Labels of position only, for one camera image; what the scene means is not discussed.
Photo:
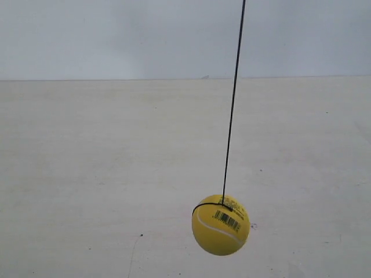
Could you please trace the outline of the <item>yellow tennis ball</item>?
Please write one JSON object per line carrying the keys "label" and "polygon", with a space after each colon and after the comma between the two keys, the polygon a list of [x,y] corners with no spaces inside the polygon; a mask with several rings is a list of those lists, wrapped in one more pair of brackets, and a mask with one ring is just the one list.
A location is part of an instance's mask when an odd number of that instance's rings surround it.
{"label": "yellow tennis ball", "polygon": [[210,195],[202,199],[192,211],[191,226],[199,246],[217,256],[239,251],[250,232],[247,210],[230,195]]}

